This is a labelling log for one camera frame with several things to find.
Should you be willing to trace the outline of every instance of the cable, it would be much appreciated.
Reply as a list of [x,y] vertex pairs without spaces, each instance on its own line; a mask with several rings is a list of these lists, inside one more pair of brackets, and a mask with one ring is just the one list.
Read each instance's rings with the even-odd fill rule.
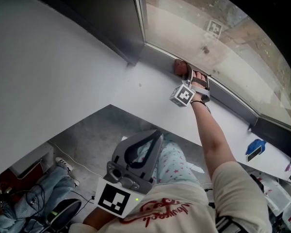
[[[204,185],[204,184],[212,184],[212,183],[202,183],[202,184],[200,184],[200,186],[203,188],[202,185]],[[210,190],[213,190],[213,189],[212,189],[212,188],[205,188],[205,189],[204,189],[205,192],[208,192],[208,191],[210,191]]]
[[[37,218],[39,218],[39,217],[40,217],[40,211],[43,210],[44,205],[45,205],[45,191],[44,191],[44,189],[43,189],[43,187],[42,187],[41,185],[39,185],[39,184],[35,184],[34,186],[36,186],[36,185],[38,185],[38,186],[41,188],[41,199],[42,199],[42,201],[43,201],[43,207],[41,208],[41,210],[40,210],[39,197],[38,197],[38,195],[37,195],[35,192],[33,192],[33,191],[30,191],[30,190],[22,190],[22,191],[15,192],[15,193],[12,194],[11,196],[13,196],[13,195],[15,195],[15,194],[17,194],[17,193],[26,192],[26,202],[28,203],[27,193],[28,193],[28,192],[33,193],[33,194],[35,195],[36,199],[37,199],[37,202],[38,202],[38,211],[37,211],[35,214],[38,213],[38,217],[37,217]],[[25,217],[25,218],[23,218],[23,219],[28,219],[28,218],[29,218],[29,220],[28,220],[28,221],[26,222],[26,224],[23,226],[23,229],[25,229],[25,228],[27,227],[28,223],[30,222],[30,220],[32,219],[32,217],[33,217],[35,214],[33,214],[31,217]],[[38,219],[35,220],[33,226],[32,226],[31,229],[28,231],[29,233],[33,230],[33,228],[34,228],[35,224],[37,223],[37,221],[38,221]]]
[[88,203],[90,203],[90,201],[91,201],[92,199],[90,199],[90,200],[88,200],[87,201],[87,203],[78,211],[78,213],[76,213],[74,216],[76,216],[77,214],[79,214],[79,212],[81,211],[81,210],[83,210],[84,209],[84,207],[88,204]]
[[80,164],[80,163],[78,163],[78,162],[76,162],[74,159],[72,159],[71,157],[70,157],[70,155],[69,154],[66,154],[64,151],[62,151],[61,149],[60,149],[60,147],[59,146],[57,146],[55,143],[53,143],[51,140],[49,140],[49,142],[51,143],[51,144],[53,144],[56,148],[58,148],[63,154],[65,154],[65,155],[67,155],[73,162],[75,162],[76,164],[78,164],[78,165],[80,165],[80,166],[82,166],[82,167],[84,167],[86,170],[88,170],[88,171],[90,171],[91,173],[94,173],[94,174],[96,174],[96,175],[98,175],[98,176],[100,176],[100,177],[102,177],[103,178],[103,176],[101,176],[100,174],[98,174],[98,173],[95,173],[95,172],[93,172],[93,171],[91,171],[91,170],[89,170],[86,166],[83,166],[82,164]]
[[83,197],[81,194],[79,194],[79,193],[77,193],[77,192],[75,192],[75,191],[71,191],[71,192],[78,194],[79,196],[81,196],[82,198],[84,198],[86,201],[90,201],[90,200],[87,200],[85,197]]

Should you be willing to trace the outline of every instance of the marker cube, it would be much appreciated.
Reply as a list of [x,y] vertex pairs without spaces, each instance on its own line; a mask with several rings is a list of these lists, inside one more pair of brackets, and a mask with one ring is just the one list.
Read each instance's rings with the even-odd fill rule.
[[194,94],[194,90],[191,90],[189,87],[182,84],[174,90],[169,100],[179,107],[186,107],[190,104]]

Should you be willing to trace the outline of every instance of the wire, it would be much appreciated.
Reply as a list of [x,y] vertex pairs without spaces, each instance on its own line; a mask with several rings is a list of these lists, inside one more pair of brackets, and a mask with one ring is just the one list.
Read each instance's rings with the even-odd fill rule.
[[205,105],[205,103],[203,102],[203,101],[199,101],[199,100],[193,100],[193,101],[191,101],[190,102],[190,104],[192,104],[192,103],[194,103],[194,102],[199,102],[199,103],[201,103],[201,104],[203,104],[206,108],[207,108],[207,110],[210,112],[210,114],[211,114],[211,111],[210,111],[210,109],[208,108],[208,106],[207,105]]
[[[212,183],[202,183],[202,184],[200,184],[200,186],[203,188],[203,185],[204,185],[204,184],[212,184]],[[213,189],[212,189],[212,188],[205,188],[205,189],[204,189],[205,192],[208,192],[208,191],[210,191],[210,190],[213,190]]]
[[49,142],[51,143],[51,144],[53,144],[56,148],[58,148],[63,154],[65,154],[65,155],[67,155],[73,162],[75,162],[76,164],[78,164],[78,165],[80,165],[80,166],[82,166],[82,167],[84,167],[86,170],[88,170],[88,171],[90,171],[91,173],[94,173],[94,174],[96,174],[96,175],[98,175],[98,176],[100,176],[100,177],[102,177],[103,178],[103,176],[102,175],[100,175],[100,174],[98,174],[98,173],[95,173],[95,172],[93,172],[93,171],[91,171],[91,170],[89,170],[86,166],[83,166],[82,164],[80,164],[80,163],[78,163],[78,162],[76,162],[74,159],[72,159],[71,157],[70,157],[70,155],[69,154],[66,154],[64,151],[62,151],[61,149],[60,149],[60,147],[59,146],[57,146],[55,143],[53,143],[51,140],[49,140]]
[[85,197],[83,197],[81,194],[79,194],[79,193],[77,193],[77,192],[75,192],[75,191],[71,191],[71,192],[73,192],[73,193],[76,193],[76,194],[78,194],[78,195],[80,195],[82,198],[84,198],[86,201],[90,201],[90,200],[87,200]]
[[[43,208],[44,208],[44,206],[45,206],[45,191],[44,191],[43,187],[42,187],[40,184],[35,184],[34,186],[36,186],[36,185],[39,186],[39,187],[41,188],[41,199],[42,199],[42,201],[43,201],[43,206],[42,206],[41,210],[40,210],[39,197],[38,197],[38,195],[37,195],[35,192],[33,192],[33,191],[30,191],[30,190],[22,190],[22,191],[15,192],[15,193],[12,194],[11,196],[13,196],[13,195],[15,195],[15,194],[18,194],[18,193],[21,193],[21,192],[26,192],[26,202],[28,203],[27,193],[28,193],[28,192],[33,193],[33,194],[35,195],[36,199],[37,199],[37,202],[38,202],[38,211],[37,211],[35,214],[38,213],[38,217],[37,217],[37,218],[39,218],[39,217],[40,217],[40,211],[42,211]],[[29,220],[27,221],[27,223],[23,226],[23,229],[25,229],[25,228],[27,227],[28,223],[30,222],[30,220],[32,219],[32,217],[33,217],[35,214],[33,214],[31,217],[25,217],[25,218],[23,218],[23,219],[28,219],[28,218],[29,218]],[[33,230],[33,228],[34,228],[35,224],[37,223],[37,221],[38,221],[38,219],[35,220],[33,226],[32,226],[31,229],[28,231],[29,233]]]
[[79,212],[81,211],[81,210],[83,210],[84,209],[84,207],[88,204],[88,203],[90,203],[90,201],[91,201],[92,199],[90,199],[90,200],[88,200],[87,201],[87,203],[78,211],[78,213],[76,213],[74,216],[76,216],[77,214],[79,214]]

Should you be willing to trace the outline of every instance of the hand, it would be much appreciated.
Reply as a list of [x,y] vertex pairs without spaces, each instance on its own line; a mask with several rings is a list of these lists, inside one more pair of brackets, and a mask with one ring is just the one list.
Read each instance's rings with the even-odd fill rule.
[[[196,78],[198,78],[198,79],[200,79],[200,80],[206,81],[205,76],[204,76],[204,75],[201,75],[200,72],[195,72],[195,71],[193,71],[193,77],[196,77]],[[200,88],[205,89],[204,86],[202,86],[201,84],[196,83],[196,82],[192,82],[192,85],[193,85],[193,86],[198,86],[198,87],[200,87]],[[201,100],[202,100],[202,94],[196,92],[192,100],[198,100],[198,101],[201,101]]]

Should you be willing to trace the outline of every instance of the jeans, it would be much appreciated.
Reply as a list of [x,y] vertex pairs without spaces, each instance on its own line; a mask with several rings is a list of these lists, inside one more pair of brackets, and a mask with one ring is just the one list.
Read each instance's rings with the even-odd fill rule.
[[[1,233],[21,232],[26,218],[31,216],[39,216],[41,219],[39,221],[43,221],[66,194],[75,188],[73,179],[68,176],[68,170],[62,163],[57,163],[55,169],[44,175],[37,184],[31,189],[31,192],[22,196],[14,207],[4,203],[4,214],[0,215]],[[44,224],[36,222],[35,218],[32,218],[25,227],[25,231],[38,233],[44,228]]]

